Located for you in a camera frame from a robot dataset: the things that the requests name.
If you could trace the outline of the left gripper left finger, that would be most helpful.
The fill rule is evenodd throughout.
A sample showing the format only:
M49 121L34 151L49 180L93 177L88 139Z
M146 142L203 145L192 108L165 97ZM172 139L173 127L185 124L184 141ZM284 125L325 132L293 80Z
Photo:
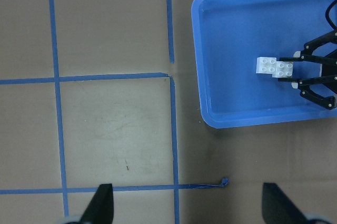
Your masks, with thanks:
M113 186L100 184L78 223L111 224L113 219Z

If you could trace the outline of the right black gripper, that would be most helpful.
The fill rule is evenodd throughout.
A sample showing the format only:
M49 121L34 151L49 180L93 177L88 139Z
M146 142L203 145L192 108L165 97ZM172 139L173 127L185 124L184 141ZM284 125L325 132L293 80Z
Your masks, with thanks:
M309 79L297 79L293 77L278 78L279 82L291 82L300 85L300 96L325 108L332 110L336 108L336 97L323 97L311 90L313 84L322 84L332 92L336 93L336 50L326 56L316 56L313 52L328 43L336 44L336 30L328 32L304 44L304 50L299 57L281 57L282 62L312 62L321 66L318 77Z

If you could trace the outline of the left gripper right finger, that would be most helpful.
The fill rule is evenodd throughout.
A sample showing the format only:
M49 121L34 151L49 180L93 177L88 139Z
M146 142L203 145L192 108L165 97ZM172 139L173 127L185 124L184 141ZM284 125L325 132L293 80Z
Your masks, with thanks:
M276 183L262 188L262 217L265 223L307 223L307 217Z

